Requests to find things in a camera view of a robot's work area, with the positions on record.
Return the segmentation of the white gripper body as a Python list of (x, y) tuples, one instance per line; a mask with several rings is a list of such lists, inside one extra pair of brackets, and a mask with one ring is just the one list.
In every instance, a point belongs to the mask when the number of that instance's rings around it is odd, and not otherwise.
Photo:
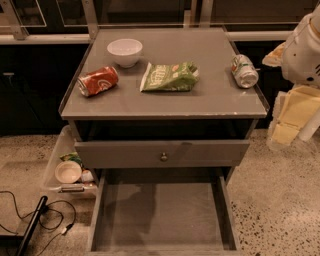
[(320, 85), (320, 14), (306, 15), (285, 42), (282, 75), (301, 85)]

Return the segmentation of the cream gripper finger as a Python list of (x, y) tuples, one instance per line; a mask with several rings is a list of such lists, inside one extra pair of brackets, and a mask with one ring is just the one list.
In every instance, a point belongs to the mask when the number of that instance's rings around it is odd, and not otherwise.
[(282, 54), (285, 43), (281, 43), (274, 50), (268, 53), (262, 60), (262, 63), (269, 67), (280, 67), (282, 65)]
[(320, 90), (296, 85), (289, 92), (279, 92), (273, 120), (268, 128), (270, 149), (284, 149), (299, 138), (308, 141), (320, 126)]

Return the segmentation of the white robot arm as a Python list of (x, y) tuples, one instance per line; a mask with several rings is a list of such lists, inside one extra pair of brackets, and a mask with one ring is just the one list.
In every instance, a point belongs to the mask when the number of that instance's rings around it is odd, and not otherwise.
[(276, 97), (267, 145), (280, 150), (296, 138), (308, 141), (320, 126), (320, 6), (304, 16), (262, 63), (280, 67), (283, 78), (294, 84)]

